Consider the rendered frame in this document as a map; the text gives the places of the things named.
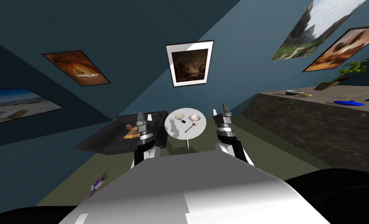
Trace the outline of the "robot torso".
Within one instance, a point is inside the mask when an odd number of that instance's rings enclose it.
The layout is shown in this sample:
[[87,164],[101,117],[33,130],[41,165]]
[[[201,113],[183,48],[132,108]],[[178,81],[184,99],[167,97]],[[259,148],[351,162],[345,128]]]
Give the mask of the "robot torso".
[[59,224],[330,224],[283,180],[222,151],[149,158]]

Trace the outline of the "round white table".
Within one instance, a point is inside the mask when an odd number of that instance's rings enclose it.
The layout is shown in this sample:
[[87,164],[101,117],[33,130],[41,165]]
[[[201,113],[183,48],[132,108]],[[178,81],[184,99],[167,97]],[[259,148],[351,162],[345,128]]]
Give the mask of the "round white table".
[[[175,115],[177,114],[184,114],[183,120],[186,121],[183,124],[181,121],[175,119]],[[189,116],[198,114],[201,119],[196,122],[191,122]],[[196,123],[196,126],[192,127],[187,133],[185,131],[192,125],[192,123]],[[189,140],[198,137],[206,128],[206,117],[204,114],[196,109],[193,108],[180,108],[173,112],[171,112],[166,120],[165,120],[165,129],[167,133],[173,137],[174,139],[178,140],[185,140],[187,144],[187,148],[189,148]]]

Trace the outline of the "mountain landscape picture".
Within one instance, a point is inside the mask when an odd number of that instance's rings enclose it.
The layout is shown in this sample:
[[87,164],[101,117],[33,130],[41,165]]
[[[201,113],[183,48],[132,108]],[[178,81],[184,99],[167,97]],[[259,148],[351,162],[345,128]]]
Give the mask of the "mountain landscape picture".
[[313,0],[272,60],[310,56],[366,0]]

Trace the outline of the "beach picture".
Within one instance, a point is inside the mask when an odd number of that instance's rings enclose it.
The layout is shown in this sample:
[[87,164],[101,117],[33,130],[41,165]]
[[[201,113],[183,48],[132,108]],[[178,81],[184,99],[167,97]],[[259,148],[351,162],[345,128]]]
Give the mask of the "beach picture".
[[61,108],[26,88],[0,89],[0,123]]

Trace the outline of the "black low cabinet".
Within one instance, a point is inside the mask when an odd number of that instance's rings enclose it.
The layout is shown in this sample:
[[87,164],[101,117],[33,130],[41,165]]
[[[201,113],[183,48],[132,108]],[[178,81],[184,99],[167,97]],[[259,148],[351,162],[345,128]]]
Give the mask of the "black low cabinet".
[[[153,121],[155,146],[163,149],[168,139],[168,133],[164,127],[168,112],[166,110],[147,112],[144,113],[144,118],[147,119],[149,114]],[[126,125],[136,126],[137,118],[137,114],[118,116],[116,121],[77,144],[75,148],[104,155],[132,153],[137,149],[139,138],[124,139],[124,136],[130,132]]]

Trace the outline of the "black-framed brown picture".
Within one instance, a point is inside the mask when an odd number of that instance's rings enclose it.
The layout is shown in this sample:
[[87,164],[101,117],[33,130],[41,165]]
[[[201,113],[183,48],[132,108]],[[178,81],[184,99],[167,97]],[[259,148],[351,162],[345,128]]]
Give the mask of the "black-framed brown picture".
[[369,44],[369,26],[351,28],[317,57],[303,72],[337,68]]

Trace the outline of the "orange cave picture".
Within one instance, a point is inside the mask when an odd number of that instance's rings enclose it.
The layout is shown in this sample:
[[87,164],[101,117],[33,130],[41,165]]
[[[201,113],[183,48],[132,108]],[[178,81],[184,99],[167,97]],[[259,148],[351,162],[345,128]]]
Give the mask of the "orange cave picture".
[[44,53],[42,56],[82,87],[110,83],[82,50]]

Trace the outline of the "purple white toy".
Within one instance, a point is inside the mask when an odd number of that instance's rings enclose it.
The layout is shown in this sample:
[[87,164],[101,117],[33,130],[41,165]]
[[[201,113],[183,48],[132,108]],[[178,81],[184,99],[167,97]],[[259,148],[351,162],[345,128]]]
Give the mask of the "purple white toy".
[[104,183],[107,178],[107,174],[103,174],[93,185],[91,185],[91,192],[89,198],[94,194],[94,192]]

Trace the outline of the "white-framed dark painting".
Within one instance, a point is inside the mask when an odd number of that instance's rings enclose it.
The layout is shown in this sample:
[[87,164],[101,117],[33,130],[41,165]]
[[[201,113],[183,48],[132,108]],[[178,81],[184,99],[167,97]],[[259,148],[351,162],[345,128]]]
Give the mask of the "white-framed dark painting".
[[166,45],[173,87],[207,83],[213,46],[214,40]]

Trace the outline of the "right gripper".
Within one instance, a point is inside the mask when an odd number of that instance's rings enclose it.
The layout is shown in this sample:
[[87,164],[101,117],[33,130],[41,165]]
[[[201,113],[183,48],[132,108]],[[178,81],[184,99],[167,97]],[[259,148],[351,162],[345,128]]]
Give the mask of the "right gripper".
[[213,109],[213,119],[216,125],[232,124],[232,114],[228,113],[228,107],[226,104],[222,104],[223,113],[217,114],[216,109]]

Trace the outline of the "brown stone counter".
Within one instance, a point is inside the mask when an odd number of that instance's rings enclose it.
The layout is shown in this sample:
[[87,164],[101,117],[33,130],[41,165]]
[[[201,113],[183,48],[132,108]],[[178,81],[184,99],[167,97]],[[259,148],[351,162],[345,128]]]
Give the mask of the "brown stone counter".
[[234,123],[318,168],[369,172],[369,87],[257,94]]

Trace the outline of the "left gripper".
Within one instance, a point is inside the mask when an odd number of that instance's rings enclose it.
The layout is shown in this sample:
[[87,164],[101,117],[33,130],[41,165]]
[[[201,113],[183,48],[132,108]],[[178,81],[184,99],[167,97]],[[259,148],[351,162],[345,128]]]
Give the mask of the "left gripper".
[[138,127],[138,132],[142,133],[142,132],[150,132],[152,131],[154,122],[152,121],[152,115],[148,114],[147,116],[147,120],[144,120],[144,114],[143,112],[139,112],[138,113],[138,117],[137,117],[137,122],[136,125]]

